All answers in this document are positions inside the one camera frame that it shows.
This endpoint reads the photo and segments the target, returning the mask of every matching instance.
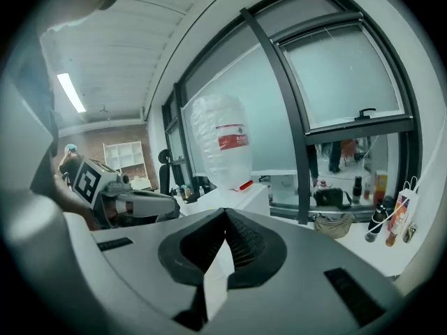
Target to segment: white ceiling panel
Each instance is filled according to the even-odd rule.
[[[59,127],[139,117],[166,45],[198,1],[117,0],[77,26],[48,32],[42,44]],[[70,75],[85,113],[71,105],[59,73]]]

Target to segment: black chair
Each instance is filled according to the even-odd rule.
[[[169,151],[164,149],[160,151],[159,162],[163,165],[160,167],[159,179],[160,179],[160,193],[169,195]]]

